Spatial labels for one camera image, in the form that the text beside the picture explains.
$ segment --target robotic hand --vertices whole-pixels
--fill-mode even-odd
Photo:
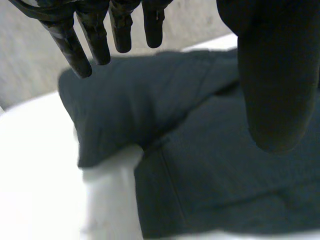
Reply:
[[[84,32],[97,65],[110,62],[104,19],[109,11],[112,34],[120,53],[131,50],[131,13],[141,0],[9,0],[30,18],[47,29],[73,71],[80,78],[92,74],[90,63],[74,31],[74,12]],[[165,8],[173,0],[143,0],[144,29],[147,44],[157,48],[162,43]]]
[[[93,58],[108,64],[103,20],[109,10],[116,49],[131,49],[130,14],[140,0],[9,0],[48,29],[74,72],[91,66],[73,29],[74,12]],[[146,40],[162,42],[164,9],[172,0],[142,0]],[[320,0],[216,0],[224,23],[238,36],[238,68],[249,131],[269,153],[293,149],[311,119],[320,66]]]

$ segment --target dark gray cloth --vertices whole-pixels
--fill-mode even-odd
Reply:
[[[116,59],[88,79],[62,74],[79,167],[142,146],[134,176],[145,238],[320,228],[319,94],[302,142],[270,155],[250,137],[237,64],[236,50],[165,52]]]

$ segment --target white surface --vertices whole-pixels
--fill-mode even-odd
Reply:
[[[235,40],[230,35],[197,48],[232,48]],[[73,123],[57,93],[8,110],[0,116],[0,239],[141,240],[133,175],[141,155],[132,146],[99,167],[79,170]],[[212,232],[173,239],[266,238]]]

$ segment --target black robotic finger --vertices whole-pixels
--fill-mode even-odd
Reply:
[[[40,22],[50,32],[74,73],[80,78],[89,77],[92,74],[91,65],[75,33],[73,16],[59,22]]]
[[[106,65],[111,60],[107,32],[104,26],[108,8],[109,0],[76,2],[77,19],[97,65]]]
[[[111,0],[109,15],[115,48],[119,53],[131,50],[131,13],[139,6],[141,0]]]
[[[173,0],[143,0],[144,31],[146,43],[150,48],[158,48],[163,39],[165,8]]]

